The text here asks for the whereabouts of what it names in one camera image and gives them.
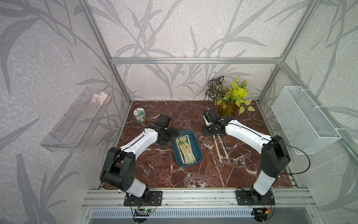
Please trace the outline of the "chopstick pair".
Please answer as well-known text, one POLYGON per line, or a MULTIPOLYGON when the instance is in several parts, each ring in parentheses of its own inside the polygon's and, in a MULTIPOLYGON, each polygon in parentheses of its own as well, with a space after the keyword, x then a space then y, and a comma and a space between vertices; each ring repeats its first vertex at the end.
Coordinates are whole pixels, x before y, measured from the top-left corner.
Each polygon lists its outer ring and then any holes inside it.
POLYGON ((229 156, 228 156, 228 153, 227 153, 227 151, 226 151, 226 148, 225 148, 225 146, 224 146, 224 144, 223 144, 223 141, 222 141, 222 139, 221 139, 220 136, 218 136, 218 138, 219 138, 219 142, 220 142, 220 144, 221 144, 221 147, 222 147, 222 149, 223 149, 223 152, 224 152, 224 154, 225 154, 225 157, 229 160, 229 156))
POLYGON ((216 151, 217 151, 217 154, 218 154, 219 162, 222 163, 222 156, 220 154, 219 147, 218 147, 218 142, 217 142, 217 139, 216 139, 215 135, 213 136, 213 140, 214 140, 215 148, 216 148, 216 151))

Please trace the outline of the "teal storage box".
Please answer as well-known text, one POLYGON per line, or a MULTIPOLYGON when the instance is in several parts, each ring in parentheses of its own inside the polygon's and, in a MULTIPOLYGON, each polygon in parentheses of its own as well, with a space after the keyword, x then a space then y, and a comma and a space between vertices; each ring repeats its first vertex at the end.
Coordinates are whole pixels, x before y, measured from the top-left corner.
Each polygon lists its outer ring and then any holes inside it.
POLYGON ((182 168, 189 168, 201 162, 203 155, 199 142, 192 130, 179 131, 179 136, 172 140, 174 156, 182 168))

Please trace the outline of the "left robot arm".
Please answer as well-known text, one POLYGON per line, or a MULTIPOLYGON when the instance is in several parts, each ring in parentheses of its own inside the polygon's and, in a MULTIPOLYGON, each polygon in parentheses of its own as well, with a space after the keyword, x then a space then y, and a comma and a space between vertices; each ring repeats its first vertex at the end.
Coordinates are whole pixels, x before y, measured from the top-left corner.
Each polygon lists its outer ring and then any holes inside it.
POLYGON ((136 160, 152 144, 166 145, 179 136, 177 128, 146 128, 134 140, 107 152, 100 182, 138 198, 146 198, 149 187, 136 176, 136 160))

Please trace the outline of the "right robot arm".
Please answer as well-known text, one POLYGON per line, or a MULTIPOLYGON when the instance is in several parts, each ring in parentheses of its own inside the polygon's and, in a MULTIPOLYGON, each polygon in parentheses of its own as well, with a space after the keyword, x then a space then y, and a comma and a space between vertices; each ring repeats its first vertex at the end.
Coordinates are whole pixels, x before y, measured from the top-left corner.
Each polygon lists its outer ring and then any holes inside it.
POLYGON ((203 114, 205 136, 229 135, 252 147, 261 155, 261 172, 250 189, 256 198, 265 196, 276 179, 291 162, 288 149, 282 137, 271 137, 255 131, 230 116, 220 116, 214 109, 203 114))

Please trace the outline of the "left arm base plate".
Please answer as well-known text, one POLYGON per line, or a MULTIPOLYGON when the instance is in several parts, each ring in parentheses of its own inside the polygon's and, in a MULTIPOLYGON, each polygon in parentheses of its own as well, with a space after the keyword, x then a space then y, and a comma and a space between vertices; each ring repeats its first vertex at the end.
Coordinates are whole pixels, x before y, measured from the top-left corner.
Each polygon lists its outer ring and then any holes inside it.
POLYGON ((148 190, 141 197, 126 193, 124 206, 161 206, 162 199, 163 191, 148 190))

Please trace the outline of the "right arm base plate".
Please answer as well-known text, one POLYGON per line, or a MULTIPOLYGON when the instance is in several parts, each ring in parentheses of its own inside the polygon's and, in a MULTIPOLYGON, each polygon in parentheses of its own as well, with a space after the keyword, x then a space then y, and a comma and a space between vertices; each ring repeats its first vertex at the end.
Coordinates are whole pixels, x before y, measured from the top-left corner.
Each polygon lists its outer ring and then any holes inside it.
POLYGON ((237 188, 235 196, 238 205, 246 206, 274 206, 276 205, 273 191, 270 189, 265 195, 260 195, 253 188, 250 190, 244 190, 243 188, 237 188))

